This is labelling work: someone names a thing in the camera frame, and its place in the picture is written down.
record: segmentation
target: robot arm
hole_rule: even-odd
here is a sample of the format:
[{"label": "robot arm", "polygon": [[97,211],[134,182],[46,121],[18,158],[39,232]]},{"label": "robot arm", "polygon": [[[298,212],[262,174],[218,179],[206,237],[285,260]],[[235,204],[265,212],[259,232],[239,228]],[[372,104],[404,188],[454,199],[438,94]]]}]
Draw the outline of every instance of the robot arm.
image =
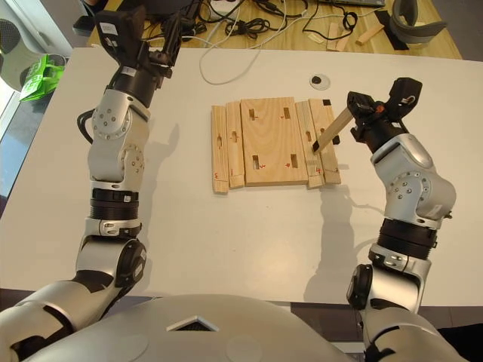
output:
[{"label": "robot arm", "polygon": [[142,278],[146,248],[137,240],[148,107],[180,49],[180,19],[165,25],[161,52],[140,40],[146,13],[102,11],[100,40],[119,64],[92,116],[91,214],[71,281],[50,284],[0,314],[0,360],[23,360],[39,349],[97,322]]},{"label": "robot arm", "polygon": [[436,246],[436,231],[450,217],[454,187],[437,173],[428,152],[402,124],[422,84],[395,81],[386,103],[350,92],[355,140],[373,152],[371,163],[386,187],[385,219],[371,265],[359,265],[347,292],[361,314],[366,360],[464,360],[417,315]]}]

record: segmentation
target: wooden stick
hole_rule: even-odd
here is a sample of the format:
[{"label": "wooden stick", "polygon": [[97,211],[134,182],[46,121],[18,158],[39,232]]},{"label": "wooden stick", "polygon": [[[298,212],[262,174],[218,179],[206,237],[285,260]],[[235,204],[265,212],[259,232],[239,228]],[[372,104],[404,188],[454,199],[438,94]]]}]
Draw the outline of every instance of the wooden stick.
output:
[{"label": "wooden stick", "polygon": [[[309,100],[312,119],[314,121],[315,134],[320,137],[331,125],[330,115],[322,104],[322,100]],[[322,166],[324,168],[325,183],[339,184],[340,179],[339,164],[335,155],[334,145],[328,143],[320,152]]]},{"label": "wooden stick", "polygon": [[384,29],[383,24],[377,24],[374,25],[372,28],[370,28],[367,32],[359,36],[359,39],[355,41],[355,43],[359,45],[363,45],[365,42],[367,42],[369,39],[371,39],[373,36],[375,36],[378,32],[380,32],[382,29]]},{"label": "wooden stick", "polygon": [[226,141],[226,110],[223,106],[211,107],[211,150],[213,191],[228,192],[228,147]]},{"label": "wooden stick", "polygon": [[299,118],[300,137],[303,144],[303,153],[309,175],[309,189],[321,187],[325,184],[324,169],[320,157],[312,151],[312,142],[315,139],[315,128],[310,113],[308,101],[295,103]]},{"label": "wooden stick", "polygon": [[229,187],[245,186],[245,163],[243,159],[242,116],[240,102],[226,104],[226,138],[228,141]]},{"label": "wooden stick", "polygon": [[[331,23],[329,26],[329,38],[336,38],[339,36],[339,24]],[[327,50],[335,51],[337,49],[337,40],[327,41]]]},{"label": "wooden stick", "polygon": [[[345,34],[348,34],[348,33],[349,33],[349,31],[347,30],[342,35],[345,35]],[[349,38],[350,38],[350,35],[348,35],[345,38],[340,39],[337,42],[337,45],[335,47],[335,51],[344,51],[344,49],[346,48],[347,43],[349,42]]]},{"label": "wooden stick", "polygon": [[[329,113],[329,118],[334,119],[334,116]],[[335,118],[328,128],[321,133],[321,136],[314,142],[312,149],[314,152],[320,152],[329,143],[332,142],[334,137],[339,134],[339,132],[353,119],[352,113],[348,108],[345,108],[338,116]]]}]

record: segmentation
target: floor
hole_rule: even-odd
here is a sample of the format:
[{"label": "floor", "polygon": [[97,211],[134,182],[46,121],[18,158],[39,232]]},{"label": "floor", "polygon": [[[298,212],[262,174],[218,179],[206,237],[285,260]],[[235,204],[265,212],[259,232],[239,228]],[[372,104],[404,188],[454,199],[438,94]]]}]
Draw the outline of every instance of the floor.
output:
[{"label": "floor", "polygon": [[[480,21],[483,1],[433,0],[433,3],[441,18],[448,21],[448,29],[463,59],[483,61],[483,22]],[[22,103],[0,141],[0,216],[47,104],[48,100]],[[30,293],[0,289],[0,311],[14,305]],[[110,313],[116,313],[146,300],[148,299],[141,297],[125,297]],[[349,343],[361,341],[361,331],[357,327],[358,314],[348,305],[292,303],[291,311],[329,341],[343,342],[341,348],[361,348],[360,344],[354,347]],[[422,307],[420,313],[436,328],[483,323],[483,307]],[[357,353],[354,354],[354,358],[363,360]]]}]

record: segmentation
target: white cable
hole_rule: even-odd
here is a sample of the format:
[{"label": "white cable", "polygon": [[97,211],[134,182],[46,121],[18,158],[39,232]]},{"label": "white cable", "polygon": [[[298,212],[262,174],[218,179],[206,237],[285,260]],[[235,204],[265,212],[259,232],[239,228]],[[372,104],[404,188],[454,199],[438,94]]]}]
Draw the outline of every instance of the white cable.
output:
[{"label": "white cable", "polygon": [[209,34],[209,35],[206,37],[206,40],[207,40],[207,41],[210,41],[210,40],[211,40],[211,37],[212,37],[212,36],[214,35],[214,33],[215,33],[217,30],[218,30],[218,28],[220,27],[221,23],[222,23],[222,22],[221,22],[221,21],[219,21],[219,22],[217,23],[217,25],[216,25],[216,26],[215,26],[215,27],[214,27],[214,28],[213,28],[213,29],[210,31],[210,34]]},{"label": "white cable", "polygon": [[[255,54],[255,56],[253,57],[253,59],[249,62],[249,64],[247,65],[247,67],[240,73],[238,74],[237,76],[227,80],[227,81],[220,81],[220,82],[215,82],[215,81],[210,81],[209,79],[206,78],[205,74],[203,73],[203,66],[202,66],[202,61],[203,59],[205,58],[205,56],[213,49],[213,48],[218,48],[218,45],[224,43],[225,41],[227,41],[229,39],[229,37],[231,36],[234,28],[235,28],[235,24],[236,22],[238,21],[238,18],[239,18],[239,15],[240,15],[240,12],[238,12],[237,16],[236,16],[236,19],[235,19],[235,23],[233,24],[229,34],[227,35],[227,37],[225,37],[223,40],[215,43],[215,44],[211,44],[211,46],[206,50],[206,52],[203,53],[203,55],[200,57],[199,59],[199,62],[198,62],[198,67],[199,67],[199,72],[200,72],[200,75],[202,76],[203,80],[205,80],[208,84],[212,84],[212,85],[222,85],[222,84],[228,84],[228,83],[231,83],[232,81],[235,81],[239,78],[241,78],[242,76],[244,76],[245,74],[248,73],[248,71],[251,69],[251,67],[254,65],[255,63],[255,60],[257,60],[258,56],[260,55],[261,51],[262,51],[262,47],[268,43],[269,41],[273,40],[275,37],[281,35],[283,32],[285,32],[288,28],[290,28],[292,25],[294,25],[297,21],[299,20],[307,20],[307,19],[310,19],[310,17],[304,17],[303,15],[306,14],[307,10],[305,10],[303,13],[302,13],[302,17],[298,17],[297,19],[293,20],[290,24],[288,24],[285,29],[282,29],[284,23],[285,23],[285,20],[286,20],[286,16],[287,16],[287,4],[286,4],[286,1],[283,1],[283,4],[284,4],[284,17],[283,17],[283,21],[281,22],[281,25],[280,27],[277,29],[277,31],[275,32],[275,34],[271,35],[270,37],[268,37],[267,39],[265,39],[264,41],[262,41],[261,43],[259,44],[256,44],[256,45],[252,45],[251,47],[248,47],[248,48],[245,48],[245,49],[256,49],[256,48],[259,48],[258,49],[258,52]],[[361,15],[358,15],[358,17],[366,17],[367,15],[370,15],[372,14],[373,12],[375,12],[377,9],[373,9],[371,11],[368,11],[367,13],[365,14],[361,14]],[[329,18],[329,17],[344,17],[343,14],[328,14],[328,15],[321,15],[320,17],[313,17],[312,20],[317,20],[317,19],[325,19],[325,18]],[[214,29],[210,32],[210,35],[207,37],[207,41],[206,41],[206,44],[210,44],[208,43],[209,39],[211,38],[211,36],[216,32],[217,30],[217,27],[221,24],[222,22],[219,22],[217,24],[217,26],[214,27]]]},{"label": "white cable", "polygon": [[196,40],[204,42],[206,45],[215,45],[213,43],[210,43],[207,39],[199,38],[198,36],[186,35],[186,36],[182,36],[181,38],[183,38],[183,39],[196,39]]},{"label": "white cable", "polygon": [[[280,24],[280,27],[277,29],[276,33],[274,35],[272,35],[271,38],[275,38],[276,35],[278,35],[280,32],[281,32],[281,28],[283,28],[283,25],[285,24],[285,20],[287,19],[287,3],[286,2],[283,2],[284,4],[284,18]],[[240,16],[240,13],[241,11],[238,12],[238,14],[236,15],[236,20],[235,22],[233,23],[233,26],[232,28],[230,29],[229,31],[229,34],[224,38],[224,40],[222,41],[219,41],[216,43],[216,45],[220,45],[222,43],[224,43],[225,41],[227,41],[229,39],[229,37],[231,36],[233,30],[235,29],[235,24],[236,22],[238,21],[238,18]],[[208,54],[211,49],[214,48],[214,46],[212,45],[211,47],[209,47],[204,53],[203,55],[199,58],[199,62],[198,62],[198,67],[199,67],[199,72],[200,72],[200,75],[202,76],[202,78],[208,83],[208,84],[212,84],[212,85],[222,85],[222,84],[228,84],[228,83],[231,83],[232,81],[235,81],[239,78],[241,78],[242,76],[244,76],[245,74],[248,73],[248,71],[250,70],[250,68],[253,66],[253,64],[255,63],[255,60],[257,60],[258,56],[260,55],[261,51],[262,51],[262,46],[263,44],[265,44],[266,42],[262,42],[259,46],[260,46],[260,49],[258,50],[258,52],[255,54],[255,56],[253,57],[253,59],[249,62],[249,64],[247,65],[247,67],[243,70],[243,72],[241,72],[240,74],[238,74],[237,76],[231,78],[231,79],[228,79],[226,81],[210,81],[209,79],[206,78],[205,74],[203,73],[203,65],[202,65],[202,61],[203,59],[205,58],[206,54]]]}]

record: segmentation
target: wooden board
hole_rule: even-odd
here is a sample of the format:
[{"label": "wooden board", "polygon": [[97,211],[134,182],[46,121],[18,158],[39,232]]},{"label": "wooden board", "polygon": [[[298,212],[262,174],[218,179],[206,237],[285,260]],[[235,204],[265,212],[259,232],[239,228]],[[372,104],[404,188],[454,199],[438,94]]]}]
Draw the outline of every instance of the wooden board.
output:
[{"label": "wooden board", "polygon": [[213,163],[213,191],[228,192],[228,147],[226,140],[226,110],[211,107],[211,150]]},{"label": "wooden board", "polygon": [[[342,33],[342,35],[345,35],[348,32],[349,31],[346,30],[345,32]],[[345,37],[345,38],[340,39],[339,41],[337,41],[337,45],[335,47],[335,51],[344,51],[344,49],[346,49],[347,43],[349,42],[349,38],[350,38],[350,35],[347,36],[347,37]]]},{"label": "wooden board", "polygon": [[[329,26],[329,38],[336,38],[339,36],[339,24],[338,23],[331,23]],[[336,51],[337,50],[337,40],[328,40],[327,41],[327,50],[328,51]]]},{"label": "wooden board", "polygon": [[293,97],[242,100],[246,186],[307,184]]},{"label": "wooden board", "polygon": [[[322,100],[309,100],[310,111],[314,121],[315,134],[317,138],[329,127],[334,120],[331,106],[324,106]],[[339,164],[335,155],[334,145],[330,142],[320,152],[322,167],[324,168],[325,183],[341,183]]]},{"label": "wooden board", "polygon": [[356,44],[363,45],[364,43],[368,42],[371,40],[373,36],[375,36],[378,32],[380,32],[382,29],[384,29],[384,25],[381,23],[378,23],[371,27],[367,32],[362,34],[361,36],[358,37],[358,39],[355,41]]},{"label": "wooden board", "polygon": [[309,176],[309,189],[321,187],[325,184],[324,170],[320,156],[312,151],[312,144],[316,139],[312,113],[309,101],[295,103],[299,118],[300,138],[302,139],[303,154]]},{"label": "wooden board", "polygon": [[243,136],[240,102],[226,104],[226,137],[228,139],[229,187],[245,186],[245,164],[243,162]]}]

